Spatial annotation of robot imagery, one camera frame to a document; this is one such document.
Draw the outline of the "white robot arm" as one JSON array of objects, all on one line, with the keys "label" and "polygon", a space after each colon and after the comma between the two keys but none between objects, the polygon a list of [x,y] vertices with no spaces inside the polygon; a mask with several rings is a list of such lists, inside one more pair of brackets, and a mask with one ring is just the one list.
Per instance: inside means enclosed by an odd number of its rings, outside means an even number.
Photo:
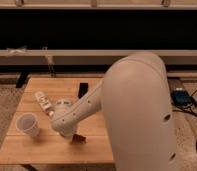
[{"label": "white robot arm", "polygon": [[158,55],[143,51],[118,60],[81,99],[55,111],[51,125],[70,137],[98,111],[117,171],[179,171],[170,91]]}]

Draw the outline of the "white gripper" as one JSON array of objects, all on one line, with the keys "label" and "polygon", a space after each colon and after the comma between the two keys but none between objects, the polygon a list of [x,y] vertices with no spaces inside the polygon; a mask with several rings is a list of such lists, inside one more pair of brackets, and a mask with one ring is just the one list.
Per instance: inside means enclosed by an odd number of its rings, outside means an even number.
[{"label": "white gripper", "polygon": [[77,135],[78,126],[72,126],[70,128],[63,129],[59,132],[59,134],[65,138],[67,141],[72,142],[73,138]]}]

